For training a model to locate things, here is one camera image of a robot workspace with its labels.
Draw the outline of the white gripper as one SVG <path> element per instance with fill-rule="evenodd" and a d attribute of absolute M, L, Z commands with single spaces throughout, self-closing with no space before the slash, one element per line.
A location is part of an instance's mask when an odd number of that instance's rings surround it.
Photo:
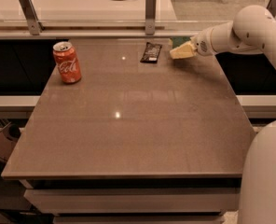
<path fill-rule="evenodd" d="M 196 55 L 196 51 L 202 56 L 214 55 L 214 49 L 211 41 L 212 31 L 213 28 L 210 27 L 197 33 L 191 38 L 191 41 L 172 49 L 170 51 L 171 57 L 174 60 L 191 58 Z"/>

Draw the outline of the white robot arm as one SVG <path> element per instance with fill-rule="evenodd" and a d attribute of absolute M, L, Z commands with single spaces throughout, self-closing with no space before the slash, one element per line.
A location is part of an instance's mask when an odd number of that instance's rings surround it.
<path fill-rule="evenodd" d="M 276 20 L 262 6 L 241 9 L 233 21 L 209 27 L 172 49 L 173 59 L 222 52 L 263 53 L 276 70 Z M 241 179 L 238 224 L 276 224 L 276 121 L 255 137 Z"/>

